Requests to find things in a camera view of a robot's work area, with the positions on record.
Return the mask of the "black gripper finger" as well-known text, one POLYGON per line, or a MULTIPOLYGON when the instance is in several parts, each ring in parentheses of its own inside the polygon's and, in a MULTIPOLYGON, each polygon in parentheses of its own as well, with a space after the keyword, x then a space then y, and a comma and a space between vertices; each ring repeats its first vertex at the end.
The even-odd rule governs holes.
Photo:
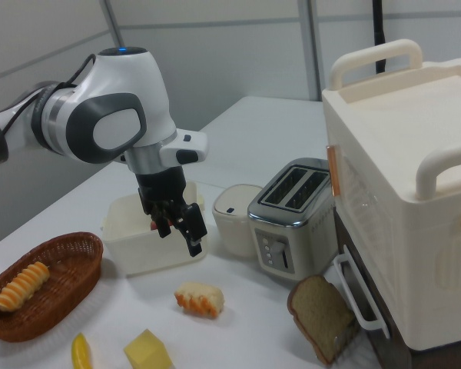
POLYGON ((183 235, 189 255, 198 256, 202 252, 201 240, 207 234, 199 205, 184 204, 177 213, 175 227, 183 235))
POLYGON ((153 207, 153 222, 161 238, 171 233, 171 225, 174 223, 174 214, 169 207, 155 205, 153 207))

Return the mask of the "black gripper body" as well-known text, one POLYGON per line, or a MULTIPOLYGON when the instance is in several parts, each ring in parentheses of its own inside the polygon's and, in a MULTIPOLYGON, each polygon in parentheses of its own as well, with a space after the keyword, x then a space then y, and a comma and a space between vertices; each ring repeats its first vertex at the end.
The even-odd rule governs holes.
POLYGON ((135 175, 145 214, 170 220, 184 219, 188 209, 183 192, 186 179, 181 166, 149 175, 135 175))

